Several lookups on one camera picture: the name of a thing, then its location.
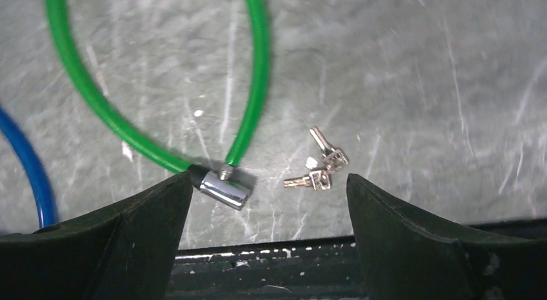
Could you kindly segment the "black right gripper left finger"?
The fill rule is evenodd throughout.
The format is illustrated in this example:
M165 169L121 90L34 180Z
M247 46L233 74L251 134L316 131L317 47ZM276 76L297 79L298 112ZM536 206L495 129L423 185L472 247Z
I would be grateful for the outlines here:
M186 172L88 214L1 237L2 299L163 299L192 200Z

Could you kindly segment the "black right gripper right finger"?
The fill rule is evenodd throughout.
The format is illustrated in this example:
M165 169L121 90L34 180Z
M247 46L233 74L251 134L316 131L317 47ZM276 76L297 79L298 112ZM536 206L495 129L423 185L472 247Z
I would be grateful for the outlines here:
M357 174L346 196L370 299L545 299L546 220L462 225Z

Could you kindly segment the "green cable lock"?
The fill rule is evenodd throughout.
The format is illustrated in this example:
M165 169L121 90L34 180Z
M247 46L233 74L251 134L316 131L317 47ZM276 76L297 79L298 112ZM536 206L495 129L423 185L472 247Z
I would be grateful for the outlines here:
M235 178L270 89L265 0L45 0L60 61L134 152L240 210Z

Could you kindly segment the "silver key pair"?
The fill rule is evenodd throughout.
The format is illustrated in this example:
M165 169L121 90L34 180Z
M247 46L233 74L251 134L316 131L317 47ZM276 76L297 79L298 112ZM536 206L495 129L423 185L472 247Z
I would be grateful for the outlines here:
M322 154L322 166L312 169L302 177L285 179L285 188L313 188L318 190L329 190L332 186L331 176L349 165L349 158L344 151L332 145L320 129L313 126L309 132L318 144Z

